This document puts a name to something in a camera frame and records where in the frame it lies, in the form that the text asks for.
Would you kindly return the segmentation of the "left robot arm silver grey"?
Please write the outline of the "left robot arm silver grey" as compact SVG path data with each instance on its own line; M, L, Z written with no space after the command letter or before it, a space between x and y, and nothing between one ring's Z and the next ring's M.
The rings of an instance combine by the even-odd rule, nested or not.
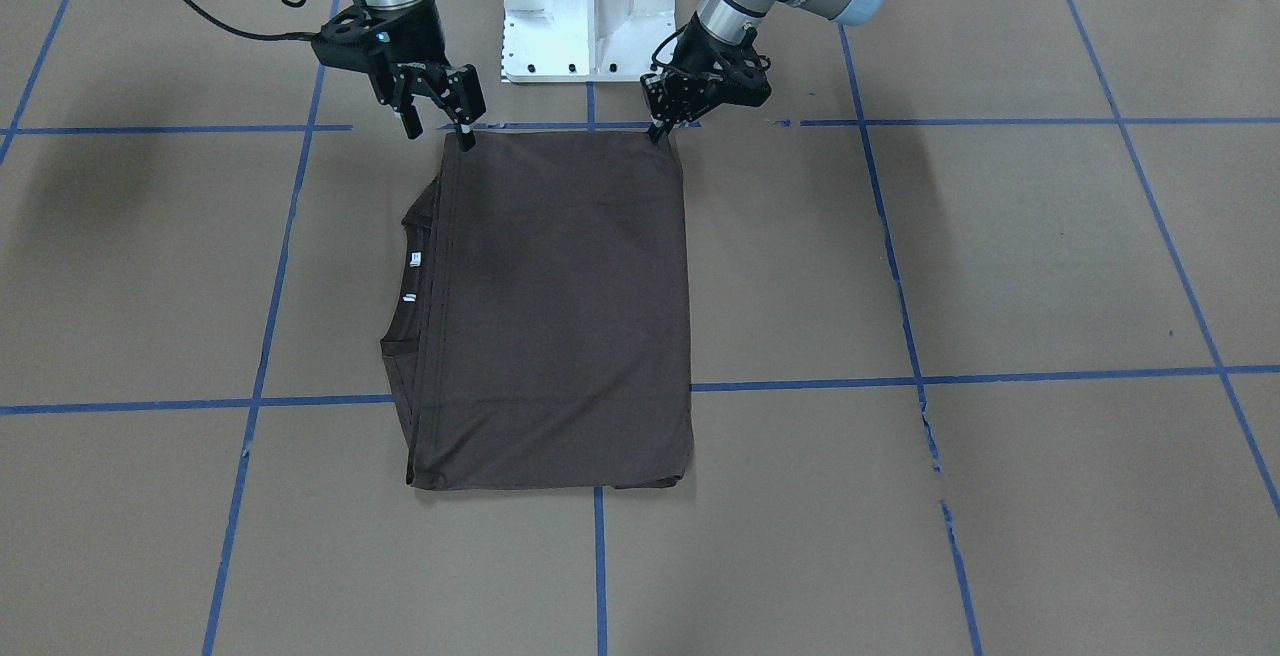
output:
M755 49L762 22L781 4L841 26L870 20L884 0L700 0L690 20L652 55L640 78L657 144L677 126L700 120L718 106L763 105L772 88L771 60Z

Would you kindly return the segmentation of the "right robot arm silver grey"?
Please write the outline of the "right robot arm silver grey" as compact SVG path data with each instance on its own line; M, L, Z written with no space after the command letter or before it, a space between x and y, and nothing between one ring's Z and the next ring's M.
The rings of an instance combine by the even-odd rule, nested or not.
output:
M480 78L474 65L449 63L436 0L352 0L308 41L323 65L367 76L408 138L424 132L413 105L424 96L451 120L460 150L475 147L471 126L486 109Z

